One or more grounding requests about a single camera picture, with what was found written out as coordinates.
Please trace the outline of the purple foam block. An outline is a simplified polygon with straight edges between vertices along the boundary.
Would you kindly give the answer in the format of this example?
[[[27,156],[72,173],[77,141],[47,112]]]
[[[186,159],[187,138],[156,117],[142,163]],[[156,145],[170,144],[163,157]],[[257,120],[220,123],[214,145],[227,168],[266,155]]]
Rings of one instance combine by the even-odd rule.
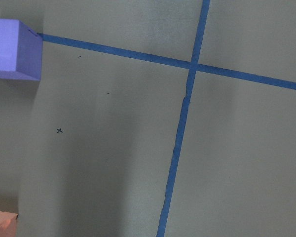
[[[22,21],[0,19],[0,79],[41,79],[42,37]]]

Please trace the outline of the orange foam block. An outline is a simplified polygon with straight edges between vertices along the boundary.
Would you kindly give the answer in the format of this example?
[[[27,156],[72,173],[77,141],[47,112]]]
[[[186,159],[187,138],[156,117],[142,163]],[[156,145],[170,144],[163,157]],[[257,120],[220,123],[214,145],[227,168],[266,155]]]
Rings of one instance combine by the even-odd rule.
[[[15,237],[18,214],[0,211],[0,237]]]

